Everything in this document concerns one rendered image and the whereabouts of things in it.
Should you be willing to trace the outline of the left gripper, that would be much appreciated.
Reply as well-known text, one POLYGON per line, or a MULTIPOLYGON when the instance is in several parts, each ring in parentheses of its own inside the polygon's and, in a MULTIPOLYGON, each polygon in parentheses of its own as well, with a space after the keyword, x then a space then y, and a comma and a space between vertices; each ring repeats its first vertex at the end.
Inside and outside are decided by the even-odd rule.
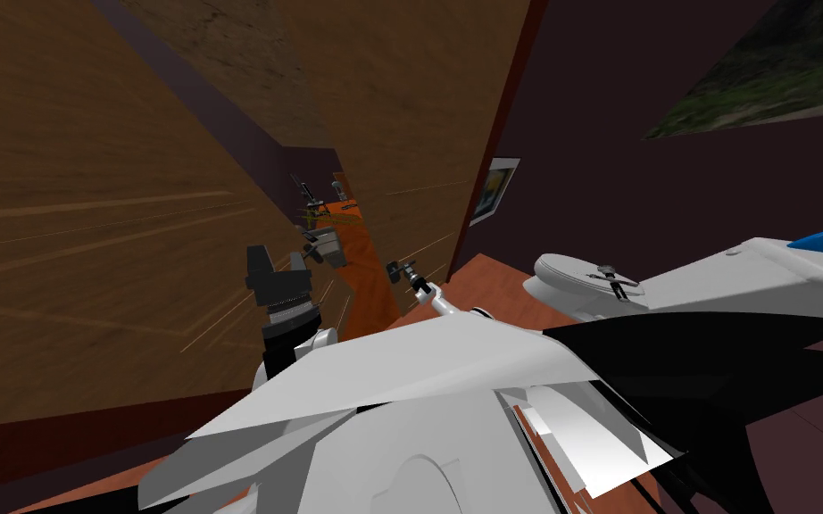
POLYGON ((259 306, 271 306, 285 303, 312 290, 312 273, 305 260, 307 254, 291 252, 289 270, 274 271, 275 266, 266 245, 249 245, 246 248, 247 277, 245 285, 254 293, 259 306))

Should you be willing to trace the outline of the brown wooden door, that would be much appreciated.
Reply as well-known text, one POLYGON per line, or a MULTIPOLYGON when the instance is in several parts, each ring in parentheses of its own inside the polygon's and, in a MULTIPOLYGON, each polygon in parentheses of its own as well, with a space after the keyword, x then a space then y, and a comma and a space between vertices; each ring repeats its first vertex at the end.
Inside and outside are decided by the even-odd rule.
POLYGON ((269 194, 340 169, 380 264, 442 280, 533 0, 120 0, 269 194))

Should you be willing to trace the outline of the small framed wall picture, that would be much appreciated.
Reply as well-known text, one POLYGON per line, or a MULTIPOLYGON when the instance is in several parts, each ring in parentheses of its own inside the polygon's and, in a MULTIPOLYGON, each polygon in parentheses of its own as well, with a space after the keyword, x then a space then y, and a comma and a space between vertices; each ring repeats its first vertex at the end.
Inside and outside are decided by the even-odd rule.
POLYGON ((498 209, 503 193, 520 164, 520 158, 497 158, 489 164, 483 186, 479 189, 478 204, 471 216, 471 227, 491 217, 498 209))

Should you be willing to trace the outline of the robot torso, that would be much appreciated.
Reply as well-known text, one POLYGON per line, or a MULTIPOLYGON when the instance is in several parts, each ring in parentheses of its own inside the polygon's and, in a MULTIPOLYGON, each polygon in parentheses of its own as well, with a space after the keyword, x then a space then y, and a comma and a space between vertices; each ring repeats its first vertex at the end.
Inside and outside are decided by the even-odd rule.
POLYGON ((604 396, 571 348, 451 313, 339 343, 330 331, 139 483, 167 514, 570 514, 678 452, 604 396))

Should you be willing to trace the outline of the white toilet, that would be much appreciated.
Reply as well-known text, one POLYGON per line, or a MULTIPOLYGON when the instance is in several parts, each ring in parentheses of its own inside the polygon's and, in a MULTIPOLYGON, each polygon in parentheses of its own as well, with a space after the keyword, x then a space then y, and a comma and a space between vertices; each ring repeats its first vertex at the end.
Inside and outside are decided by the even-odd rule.
POLYGON ((656 311, 759 311, 823 318, 823 232, 789 242, 754 237, 634 282, 610 266, 543 254, 523 287, 579 322, 656 311))

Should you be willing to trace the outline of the large green landscape picture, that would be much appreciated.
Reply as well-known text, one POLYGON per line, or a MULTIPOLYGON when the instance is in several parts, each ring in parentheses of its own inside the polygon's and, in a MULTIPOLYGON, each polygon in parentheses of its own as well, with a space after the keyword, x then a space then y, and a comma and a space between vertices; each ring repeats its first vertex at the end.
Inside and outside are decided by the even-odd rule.
POLYGON ((823 0, 776 0, 647 134, 823 116, 823 0))

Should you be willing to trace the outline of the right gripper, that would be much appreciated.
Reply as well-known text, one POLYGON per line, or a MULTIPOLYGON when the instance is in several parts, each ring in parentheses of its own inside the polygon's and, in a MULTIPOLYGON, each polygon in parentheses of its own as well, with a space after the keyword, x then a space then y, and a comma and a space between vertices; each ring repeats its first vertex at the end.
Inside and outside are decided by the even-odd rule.
POLYGON ((421 284, 421 277, 413 268, 415 264, 415 260, 410 260, 402 264, 398 261, 390 261, 385 266, 389 283, 398 284, 402 279, 406 279, 411 286, 419 286, 421 284))

